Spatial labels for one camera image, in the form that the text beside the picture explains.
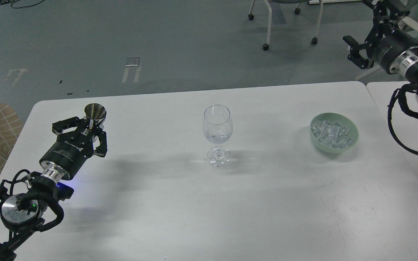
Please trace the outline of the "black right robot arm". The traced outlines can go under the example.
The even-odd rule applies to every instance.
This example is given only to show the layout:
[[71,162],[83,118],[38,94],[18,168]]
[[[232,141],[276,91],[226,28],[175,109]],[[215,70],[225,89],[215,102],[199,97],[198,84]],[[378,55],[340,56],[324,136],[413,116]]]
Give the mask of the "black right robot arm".
[[388,127],[397,144],[418,156],[418,151],[400,141],[392,124],[395,104],[399,104],[404,114],[418,119],[418,41],[398,26],[398,22],[403,21],[418,33],[418,22],[409,17],[409,8],[400,0],[365,0],[363,3],[373,11],[373,27],[361,44],[350,35],[343,37],[349,47],[347,59],[362,70],[378,65],[386,73],[400,74],[407,80],[390,98]]

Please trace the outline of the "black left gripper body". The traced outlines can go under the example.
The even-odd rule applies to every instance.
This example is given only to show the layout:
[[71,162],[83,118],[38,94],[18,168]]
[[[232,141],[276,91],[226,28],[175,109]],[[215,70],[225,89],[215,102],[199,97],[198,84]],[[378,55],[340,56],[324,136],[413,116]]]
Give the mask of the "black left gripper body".
[[86,160],[93,156],[91,139],[83,134],[60,134],[39,163],[44,169],[52,164],[60,167],[63,170],[62,180],[72,180]]

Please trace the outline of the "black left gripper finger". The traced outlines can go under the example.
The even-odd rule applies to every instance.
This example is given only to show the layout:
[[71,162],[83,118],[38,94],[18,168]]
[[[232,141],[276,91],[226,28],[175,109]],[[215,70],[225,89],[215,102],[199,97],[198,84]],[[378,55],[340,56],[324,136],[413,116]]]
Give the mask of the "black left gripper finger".
[[95,147],[93,151],[93,155],[104,158],[108,151],[107,133],[101,127],[96,127],[93,130],[94,130],[93,131],[94,136],[97,137],[99,141],[99,145]]
[[57,137],[78,137],[86,127],[86,119],[71,117],[52,124],[52,132]]

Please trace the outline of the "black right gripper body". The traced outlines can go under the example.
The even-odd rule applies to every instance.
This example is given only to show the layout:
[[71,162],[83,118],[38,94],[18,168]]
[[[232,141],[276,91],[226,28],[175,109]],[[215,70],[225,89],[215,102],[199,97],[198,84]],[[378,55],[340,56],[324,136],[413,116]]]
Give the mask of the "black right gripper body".
[[368,58],[388,74],[405,75],[418,62],[418,41],[392,23],[374,26],[365,38]]

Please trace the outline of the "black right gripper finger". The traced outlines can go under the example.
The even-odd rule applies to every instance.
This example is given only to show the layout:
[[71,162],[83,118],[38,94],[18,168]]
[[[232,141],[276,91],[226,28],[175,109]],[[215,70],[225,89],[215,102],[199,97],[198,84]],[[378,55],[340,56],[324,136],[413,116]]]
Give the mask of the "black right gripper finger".
[[352,36],[345,35],[342,38],[345,43],[347,43],[349,47],[349,54],[347,55],[347,59],[351,61],[354,65],[359,67],[360,69],[370,69],[374,66],[374,61],[371,58],[364,58],[360,51],[362,50],[370,50],[371,43],[358,43]]
[[373,10],[373,26],[399,21],[411,11],[401,0],[363,0],[362,3]]

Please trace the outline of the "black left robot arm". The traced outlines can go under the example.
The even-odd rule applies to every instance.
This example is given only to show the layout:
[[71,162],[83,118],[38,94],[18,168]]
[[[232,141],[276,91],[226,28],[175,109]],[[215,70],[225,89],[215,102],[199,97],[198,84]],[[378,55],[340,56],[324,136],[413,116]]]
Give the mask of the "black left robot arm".
[[56,142],[41,157],[43,171],[20,170],[12,180],[0,184],[0,218],[9,239],[0,243],[0,261],[13,261],[15,250],[35,232],[59,225],[64,218],[61,200],[70,199],[70,181],[92,156],[105,157],[107,135],[105,116],[72,117],[53,123]]

